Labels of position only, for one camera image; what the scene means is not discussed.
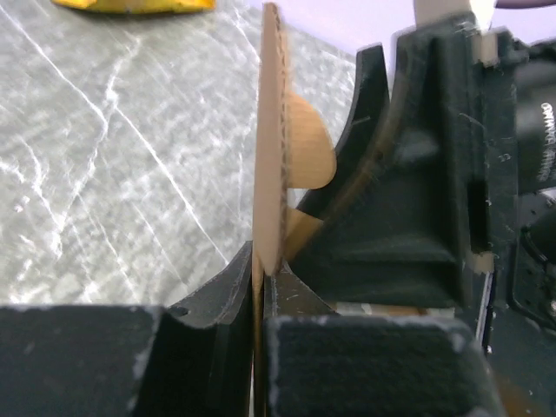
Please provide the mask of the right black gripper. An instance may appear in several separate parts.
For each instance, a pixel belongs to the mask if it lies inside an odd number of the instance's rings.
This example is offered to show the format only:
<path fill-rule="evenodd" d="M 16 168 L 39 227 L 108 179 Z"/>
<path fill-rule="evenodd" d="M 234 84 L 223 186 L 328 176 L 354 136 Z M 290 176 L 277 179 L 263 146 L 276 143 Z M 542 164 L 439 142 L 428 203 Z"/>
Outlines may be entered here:
<path fill-rule="evenodd" d="M 487 252 L 468 322 L 511 416 L 555 413 L 555 42 L 495 33 L 486 90 Z M 466 302 L 468 226 L 444 118 L 435 34 L 397 43 L 389 103 L 355 173 L 292 258 L 320 297 L 449 308 Z"/>

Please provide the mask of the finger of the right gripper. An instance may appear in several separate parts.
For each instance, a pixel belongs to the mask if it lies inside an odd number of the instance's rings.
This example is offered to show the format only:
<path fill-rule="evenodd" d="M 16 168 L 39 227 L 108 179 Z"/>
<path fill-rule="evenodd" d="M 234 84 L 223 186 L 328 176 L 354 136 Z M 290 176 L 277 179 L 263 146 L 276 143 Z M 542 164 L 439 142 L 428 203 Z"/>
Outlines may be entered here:
<path fill-rule="evenodd" d="M 381 44 L 359 50 L 356 55 L 354 95 L 347 121 L 335 146 L 337 170 L 321 189 L 309 190 L 297 208 L 321 217 L 355 173 L 372 141 L 383 108 L 389 103 L 387 69 Z"/>

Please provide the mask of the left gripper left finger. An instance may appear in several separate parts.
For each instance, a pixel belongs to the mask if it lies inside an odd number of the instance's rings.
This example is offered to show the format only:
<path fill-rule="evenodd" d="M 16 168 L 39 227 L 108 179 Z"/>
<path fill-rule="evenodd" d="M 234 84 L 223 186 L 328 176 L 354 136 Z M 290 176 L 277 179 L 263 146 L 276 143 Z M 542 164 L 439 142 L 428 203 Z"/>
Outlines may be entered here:
<path fill-rule="evenodd" d="M 170 307 L 5 305 L 4 416 L 245 416 L 251 246 Z"/>

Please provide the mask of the brown cardboard box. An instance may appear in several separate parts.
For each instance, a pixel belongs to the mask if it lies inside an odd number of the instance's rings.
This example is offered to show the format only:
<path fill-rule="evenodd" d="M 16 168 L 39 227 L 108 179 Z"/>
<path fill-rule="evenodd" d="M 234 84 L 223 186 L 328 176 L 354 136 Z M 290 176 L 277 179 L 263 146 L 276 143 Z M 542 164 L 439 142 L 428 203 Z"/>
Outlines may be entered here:
<path fill-rule="evenodd" d="M 294 93 L 288 39 L 276 3 L 262 9 L 253 200 L 254 413 L 266 413 L 263 309 L 275 278 L 322 222 L 290 207 L 290 189 L 320 189 L 336 172 L 334 146 L 316 110 Z"/>

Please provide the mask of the yellow Lays chips bag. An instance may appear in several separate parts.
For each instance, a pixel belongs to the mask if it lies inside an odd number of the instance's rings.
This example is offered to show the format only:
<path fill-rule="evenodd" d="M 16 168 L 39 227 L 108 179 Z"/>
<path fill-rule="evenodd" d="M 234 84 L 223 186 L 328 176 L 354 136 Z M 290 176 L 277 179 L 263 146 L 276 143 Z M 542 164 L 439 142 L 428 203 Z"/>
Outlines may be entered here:
<path fill-rule="evenodd" d="M 193 13 L 214 10 L 215 0 L 56 0 L 76 10 L 118 14 Z"/>

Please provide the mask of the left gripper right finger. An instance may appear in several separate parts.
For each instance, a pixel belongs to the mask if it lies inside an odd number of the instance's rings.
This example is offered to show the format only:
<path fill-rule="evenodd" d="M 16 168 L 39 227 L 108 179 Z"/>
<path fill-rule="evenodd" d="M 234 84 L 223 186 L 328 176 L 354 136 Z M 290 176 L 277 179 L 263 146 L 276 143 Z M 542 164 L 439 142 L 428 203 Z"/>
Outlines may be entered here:
<path fill-rule="evenodd" d="M 264 280 L 270 416 L 502 416 L 462 321 L 340 315 L 289 270 Z"/>

